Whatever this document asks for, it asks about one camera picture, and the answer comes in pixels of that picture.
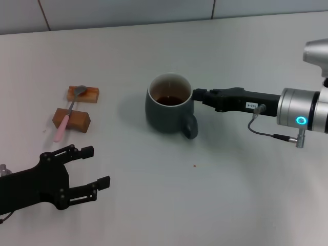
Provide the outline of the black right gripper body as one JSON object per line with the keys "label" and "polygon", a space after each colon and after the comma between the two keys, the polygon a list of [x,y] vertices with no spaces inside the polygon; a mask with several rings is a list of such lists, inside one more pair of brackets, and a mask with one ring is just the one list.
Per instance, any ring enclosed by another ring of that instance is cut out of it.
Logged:
{"label": "black right gripper body", "polygon": [[253,113],[255,107],[265,105],[261,113],[265,116],[276,117],[280,95],[246,91],[244,88],[212,89],[210,94],[214,97],[215,111],[217,112],[248,112]]}

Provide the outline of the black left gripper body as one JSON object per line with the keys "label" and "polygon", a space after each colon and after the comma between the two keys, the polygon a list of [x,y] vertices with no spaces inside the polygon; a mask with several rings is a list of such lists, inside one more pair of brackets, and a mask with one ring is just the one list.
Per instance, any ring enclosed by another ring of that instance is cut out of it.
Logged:
{"label": "black left gripper body", "polygon": [[0,211],[16,211],[41,202],[64,210],[69,207],[68,190],[69,175],[63,162],[46,152],[36,166],[0,177]]}

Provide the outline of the pink handled metal spoon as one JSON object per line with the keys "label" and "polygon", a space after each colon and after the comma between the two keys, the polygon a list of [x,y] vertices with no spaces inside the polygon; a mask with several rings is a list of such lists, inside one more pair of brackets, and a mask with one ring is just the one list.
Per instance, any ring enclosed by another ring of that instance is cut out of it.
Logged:
{"label": "pink handled metal spoon", "polygon": [[79,95],[85,93],[87,90],[87,87],[86,86],[83,86],[83,85],[80,85],[80,86],[77,86],[74,91],[73,91],[73,100],[71,102],[71,105],[69,106],[68,108],[68,112],[67,114],[64,116],[63,120],[61,121],[59,127],[57,128],[57,131],[56,131],[56,134],[54,136],[54,142],[60,142],[64,133],[65,133],[65,129],[66,129],[66,126],[67,126],[67,123],[69,121],[69,118],[70,118],[70,114],[72,112],[72,109],[73,109],[73,106],[76,102],[76,99]]}

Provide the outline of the grey ceramic mug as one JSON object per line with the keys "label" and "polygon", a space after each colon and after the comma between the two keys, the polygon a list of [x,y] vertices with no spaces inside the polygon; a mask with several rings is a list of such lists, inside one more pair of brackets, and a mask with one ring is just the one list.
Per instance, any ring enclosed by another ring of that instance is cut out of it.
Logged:
{"label": "grey ceramic mug", "polygon": [[[198,122],[194,115],[193,89],[189,81],[176,73],[162,74],[148,86],[145,112],[150,126],[160,133],[182,133],[187,139],[198,135]],[[174,96],[184,102],[165,106],[157,102],[160,97]]]}

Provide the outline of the dark coffee liquid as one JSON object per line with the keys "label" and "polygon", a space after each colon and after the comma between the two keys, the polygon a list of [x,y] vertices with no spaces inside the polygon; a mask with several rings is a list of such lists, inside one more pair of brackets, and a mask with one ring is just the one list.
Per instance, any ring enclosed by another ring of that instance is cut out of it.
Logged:
{"label": "dark coffee liquid", "polygon": [[184,101],[179,98],[179,97],[174,97],[174,96],[164,96],[164,97],[160,97],[157,102],[161,105],[165,105],[165,106],[176,106],[179,105],[181,103],[183,103]]}

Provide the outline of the dark brown wooden block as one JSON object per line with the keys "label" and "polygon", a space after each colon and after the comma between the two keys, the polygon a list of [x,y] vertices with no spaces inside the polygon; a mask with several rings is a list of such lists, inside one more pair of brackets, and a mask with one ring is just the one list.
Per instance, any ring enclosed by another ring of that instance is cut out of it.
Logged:
{"label": "dark brown wooden block", "polygon": [[[68,109],[57,108],[52,118],[52,122],[56,128],[60,126],[63,118],[67,115],[67,113]],[[87,133],[90,123],[91,119],[87,112],[72,110],[66,125],[66,129]]]}

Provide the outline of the light wooden grooved block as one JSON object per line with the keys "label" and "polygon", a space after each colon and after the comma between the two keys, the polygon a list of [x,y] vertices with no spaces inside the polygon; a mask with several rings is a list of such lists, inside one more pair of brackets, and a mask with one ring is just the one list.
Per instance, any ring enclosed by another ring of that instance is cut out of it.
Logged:
{"label": "light wooden grooved block", "polygon": [[[70,86],[67,91],[66,99],[67,101],[72,101],[74,99],[74,89],[76,86]],[[79,95],[76,102],[81,103],[97,103],[99,97],[99,88],[97,87],[87,87],[86,92]]]}

